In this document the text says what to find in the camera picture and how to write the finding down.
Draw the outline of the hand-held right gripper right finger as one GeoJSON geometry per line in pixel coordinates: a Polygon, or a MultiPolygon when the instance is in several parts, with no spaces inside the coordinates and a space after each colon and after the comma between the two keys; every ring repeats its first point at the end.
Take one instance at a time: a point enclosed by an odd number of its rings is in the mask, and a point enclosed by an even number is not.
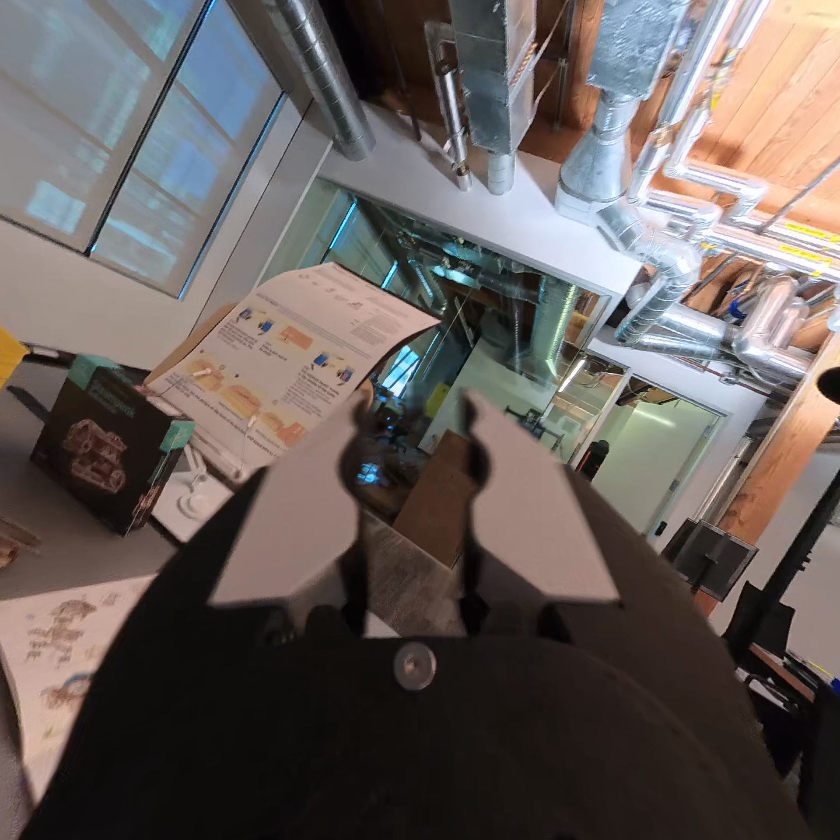
{"type": "Polygon", "coordinates": [[[622,607],[566,468],[478,391],[460,397],[475,486],[458,600],[466,635],[512,625],[567,637],[562,606],[622,607]]]}

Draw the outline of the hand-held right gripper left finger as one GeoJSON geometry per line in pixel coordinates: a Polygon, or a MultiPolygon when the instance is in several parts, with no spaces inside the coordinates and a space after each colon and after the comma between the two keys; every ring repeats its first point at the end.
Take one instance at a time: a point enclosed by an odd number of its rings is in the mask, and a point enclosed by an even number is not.
{"type": "Polygon", "coordinates": [[[367,408],[354,393],[260,474],[210,606],[275,607],[297,631],[312,611],[331,607],[352,634],[364,635],[369,561],[354,481],[367,408]]]}

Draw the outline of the nested yellow plastic bins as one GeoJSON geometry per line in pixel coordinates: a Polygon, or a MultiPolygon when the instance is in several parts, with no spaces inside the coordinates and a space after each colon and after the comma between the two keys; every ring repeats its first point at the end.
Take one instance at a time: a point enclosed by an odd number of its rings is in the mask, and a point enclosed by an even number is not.
{"type": "Polygon", "coordinates": [[[0,388],[1,391],[15,373],[23,359],[30,354],[26,345],[18,342],[11,333],[0,328],[0,388]]]}

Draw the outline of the black model kit box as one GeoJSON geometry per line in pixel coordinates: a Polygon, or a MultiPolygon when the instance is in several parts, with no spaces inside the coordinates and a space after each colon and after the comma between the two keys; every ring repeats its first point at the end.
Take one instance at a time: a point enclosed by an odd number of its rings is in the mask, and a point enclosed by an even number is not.
{"type": "Polygon", "coordinates": [[[30,458],[125,537],[150,519],[194,429],[119,364],[78,355],[30,458]]]}

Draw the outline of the partly built wooden model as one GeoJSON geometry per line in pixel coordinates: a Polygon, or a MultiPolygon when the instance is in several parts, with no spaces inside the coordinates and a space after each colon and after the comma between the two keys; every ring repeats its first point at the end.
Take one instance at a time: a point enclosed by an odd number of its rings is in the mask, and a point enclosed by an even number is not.
{"type": "Polygon", "coordinates": [[[5,569],[24,552],[36,553],[41,540],[26,528],[1,517],[1,569],[5,569]]]}

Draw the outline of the brown cardboard box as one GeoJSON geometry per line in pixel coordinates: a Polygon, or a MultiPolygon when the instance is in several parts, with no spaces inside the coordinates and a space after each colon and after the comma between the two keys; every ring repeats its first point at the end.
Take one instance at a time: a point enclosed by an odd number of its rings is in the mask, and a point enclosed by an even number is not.
{"type": "Polygon", "coordinates": [[[393,523],[393,529],[448,569],[465,545],[469,504],[477,483],[469,441],[447,430],[393,523]]]}

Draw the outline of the printed instruction sheet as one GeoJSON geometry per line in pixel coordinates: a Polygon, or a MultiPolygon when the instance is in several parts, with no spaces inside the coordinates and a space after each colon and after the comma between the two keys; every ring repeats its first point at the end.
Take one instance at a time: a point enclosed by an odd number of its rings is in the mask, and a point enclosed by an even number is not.
{"type": "Polygon", "coordinates": [[[435,315],[334,263],[275,276],[172,353],[148,387],[239,485],[309,436],[435,315]]]}

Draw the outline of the printed instruction booklet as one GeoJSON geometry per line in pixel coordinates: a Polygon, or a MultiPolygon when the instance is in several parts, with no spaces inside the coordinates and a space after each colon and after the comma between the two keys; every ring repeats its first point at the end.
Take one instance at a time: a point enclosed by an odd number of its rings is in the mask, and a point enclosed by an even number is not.
{"type": "Polygon", "coordinates": [[[1,649],[24,775],[43,798],[93,676],[154,575],[2,601],[1,649]]]}

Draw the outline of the black metal pole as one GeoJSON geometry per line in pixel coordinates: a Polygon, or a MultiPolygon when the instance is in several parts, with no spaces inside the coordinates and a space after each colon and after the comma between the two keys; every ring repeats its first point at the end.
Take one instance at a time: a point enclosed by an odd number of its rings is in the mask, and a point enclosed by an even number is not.
{"type": "Polygon", "coordinates": [[[823,493],[805,520],[800,531],[773,570],[766,584],[759,591],[755,603],[742,611],[742,617],[733,616],[730,625],[723,634],[729,654],[739,665],[748,653],[761,629],[764,620],[780,603],[782,596],[790,587],[795,576],[803,571],[811,560],[811,552],[817,540],[822,536],[839,504],[839,474],[823,493]]]}

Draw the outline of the glass window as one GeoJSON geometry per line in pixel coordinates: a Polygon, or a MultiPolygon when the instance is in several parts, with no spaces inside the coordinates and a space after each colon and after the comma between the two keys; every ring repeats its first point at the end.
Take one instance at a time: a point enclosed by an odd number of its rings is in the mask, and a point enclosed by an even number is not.
{"type": "Polygon", "coordinates": [[[239,2],[2,1],[2,220],[181,299],[286,94],[239,2]]]}

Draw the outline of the silver air duct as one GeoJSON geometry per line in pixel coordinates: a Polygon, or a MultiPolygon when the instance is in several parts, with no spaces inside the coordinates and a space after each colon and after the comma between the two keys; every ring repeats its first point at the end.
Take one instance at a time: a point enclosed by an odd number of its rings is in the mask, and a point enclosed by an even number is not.
{"type": "Polygon", "coordinates": [[[648,280],[614,340],[786,387],[838,332],[838,2],[604,2],[562,216],[648,280]]]}
{"type": "Polygon", "coordinates": [[[327,123],[334,144],[350,161],[367,159],[375,137],[320,4],[264,2],[280,40],[327,123]]]}

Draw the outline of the rectangular metal duct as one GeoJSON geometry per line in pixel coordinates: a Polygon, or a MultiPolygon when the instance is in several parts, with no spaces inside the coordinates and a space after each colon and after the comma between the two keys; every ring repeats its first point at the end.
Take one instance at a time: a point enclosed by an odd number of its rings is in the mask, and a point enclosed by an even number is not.
{"type": "Polygon", "coordinates": [[[468,147],[486,153],[486,185],[504,195],[535,109],[534,1],[450,1],[449,22],[423,23],[448,156],[458,188],[472,186],[468,147]]]}

